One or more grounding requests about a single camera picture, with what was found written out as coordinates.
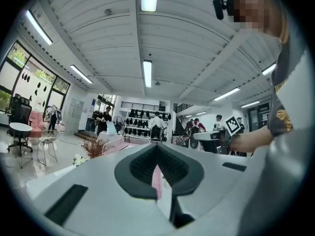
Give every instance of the transparent chair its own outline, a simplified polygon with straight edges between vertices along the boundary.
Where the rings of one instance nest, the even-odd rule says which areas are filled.
[[[37,146],[37,159],[38,159],[38,149],[39,149],[39,144],[42,143],[43,144],[43,151],[44,151],[44,158],[45,158],[45,163],[41,162],[39,159],[38,161],[42,164],[47,166],[47,162],[46,162],[46,155],[45,155],[45,144],[48,144],[48,154],[50,154],[53,158],[55,158],[56,162],[58,162],[57,157],[56,157],[56,153],[55,153],[55,148],[54,148],[54,140],[57,138],[57,134],[58,131],[56,130],[44,130],[41,132],[41,137],[38,139],[38,146]],[[53,145],[53,150],[54,150],[54,154],[55,156],[53,156],[50,151],[49,151],[49,145],[52,144]]]

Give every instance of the display stand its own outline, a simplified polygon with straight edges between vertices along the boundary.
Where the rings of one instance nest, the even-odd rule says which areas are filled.
[[[130,138],[135,138],[135,139],[140,139],[140,140],[149,140],[150,139],[150,129],[147,128],[146,126],[144,128],[143,127],[138,127],[138,125],[134,125],[134,121],[137,120],[137,122],[139,122],[141,120],[141,121],[148,121],[148,123],[149,123],[150,119],[155,117],[155,111],[149,111],[150,116],[148,118],[146,116],[146,112],[147,111],[143,110],[144,111],[144,116],[142,118],[140,118],[141,111],[142,111],[142,109],[140,109],[140,110],[138,109],[138,115],[136,117],[129,117],[131,109],[128,109],[127,116],[126,116],[126,119],[125,119],[124,131],[125,131],[125,128],[127,128],[128,131],[129,131],[129,129],[132,129],[132,130],[136,129],[137,130],[137,134],[134,135],[133,133],[128,134],[128,133],[124,132],[123,133],[124,137],[130,137]],[[163,119],[163,121],[166,123],[166,125],[168,125],[167,116],[168,116],[169,113],[161,112],[161,114],[163,114],[163,113],[165,113],[165,118]],[[132,121],[133,121],[132,125],[126,123],[127,119],[132,119]],[[138,135],[138,130],[141,130],[141,135],[140,136]],[[144,132],[145,131],[148,133],[148,135],[146,137],[144,136]],[[168,132],[168,127],[164,130],[165,137],[167,137],[167,132]]]

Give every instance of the fan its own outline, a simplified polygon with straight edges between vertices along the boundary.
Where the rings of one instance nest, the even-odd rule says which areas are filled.
[[[113,123],[115,125],[115,129],[117,131],[117,133],[121,130],[123,130],[124,126],[123,126],[123,119],[120,116],[116,116],[113,118]]]

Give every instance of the floor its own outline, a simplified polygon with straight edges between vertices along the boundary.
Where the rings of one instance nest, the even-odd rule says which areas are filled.
[[[84,143],[82,138],[60,134],[54,141],[54,148],[58,162],[56,162],[56,160],[48,154],[48,145],[45,145],[47,166],[44,166],[37,160],[38,138],[30,138],[29,145],[31,145],[33,148],[33,160],[28,162],[30,159],[25,158],[24,156],[30,157],[30,150],[27,148],[22,149],[22,165],[24,166],[21,169],[19,162],[15,157],[15,154],[18,152],[18,147],[12,148],[10,152],[7,151],[8,146],[13,143],[13,138],[8,135],[6,131],[6,128],[0,127],[0,162],[5,172],[8,173],[7,176],[13,189],[19,189],[23,192],[25,184],[29,180],[43,177],[47,174],[70,166],[76,154],[80,154],[86,158],[86,154],[81,147],[81,145]],[[54,153],[52,146],[53,145],[50,144],[51,154]],[[38,158],[41,161],[44,161],[42,144],[39,146]]]

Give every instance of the white shirt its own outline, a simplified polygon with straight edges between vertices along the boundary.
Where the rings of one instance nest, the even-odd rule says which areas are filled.
[[[166,123],[158,116],[154,117],[149,121],[149,129],[152,129],[155,125],[158,126],[159,128],[166,128]]]

